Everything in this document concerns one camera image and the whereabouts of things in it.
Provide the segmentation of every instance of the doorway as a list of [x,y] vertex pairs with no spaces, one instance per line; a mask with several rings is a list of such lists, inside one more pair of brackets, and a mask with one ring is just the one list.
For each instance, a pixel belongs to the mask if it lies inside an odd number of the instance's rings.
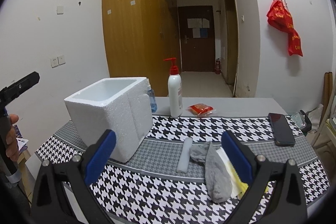
[[226,29],[227,29],[227,68],[226,83],[229,85],[233,96],[236,91],[238,67],[238,20],[236,0],[225,1]]
[[215,29],[212,6],[178,8],[183,71],[215,70]]

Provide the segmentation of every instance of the bolt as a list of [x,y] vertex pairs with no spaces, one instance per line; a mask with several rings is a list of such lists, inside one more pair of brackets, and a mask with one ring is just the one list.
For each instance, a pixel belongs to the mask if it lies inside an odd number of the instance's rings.
[[49,161],[49,160],[44,160],[44,161],[42,162],[42,165],[43,165],[44,167],[48,166],[49,164],[50,164],[50,161]]
[[260,154],[260,155],[257,155],[257,160],[263,162],[263,161],[266,160],[266,157],[264,155]]
[[289,160],[288,160],[288,163],[289,163],[289,165],[291,165],[291,166],[296,165],[296,162],[295,162],[295,160],[293,160],[293,159],[289,159]]
[[75,156],[72,157],[71,160],[72,160],[73,162],[79,162],[79,161],[81,160],[81,158],[82,158],[82,157],[81,157],[80,155],[75,155]]

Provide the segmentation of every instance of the blue gripper pad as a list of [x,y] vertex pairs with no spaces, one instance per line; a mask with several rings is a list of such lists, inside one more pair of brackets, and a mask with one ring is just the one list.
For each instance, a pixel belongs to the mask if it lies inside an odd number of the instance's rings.
[[117,137],[115,132],[113,130],[108,131],[107,136],[102,140],[93,157],[86,165],[84,178],[86,185],[90,185],[98,180],[107,160],[110,158],[116,146]]
[[223,132],[221,142],[240,180],[251,185],[253,182],[252,166],[227,131]]

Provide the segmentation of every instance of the wooden wardrobe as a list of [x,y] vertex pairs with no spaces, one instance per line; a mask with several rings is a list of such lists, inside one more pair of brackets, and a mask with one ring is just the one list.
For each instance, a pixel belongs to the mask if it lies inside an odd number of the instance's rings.
[[156,96],[167,96],[170,62],[180,67],[176,0],[102,0],[110,77],[145,76]]

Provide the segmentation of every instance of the blue spray bottle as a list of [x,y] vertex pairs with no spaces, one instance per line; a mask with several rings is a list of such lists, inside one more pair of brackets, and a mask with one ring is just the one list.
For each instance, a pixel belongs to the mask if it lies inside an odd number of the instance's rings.
[[155,111],[157,111],[158,106],[156,104],[155,101],[155,94],[154,94],[154,90],[152,90],[152,87],[149,83],[149,79],[147,78],[147,94],[149,96],[149,100],[151,102],[151,109],[152,109],[152,113],[154,113]]

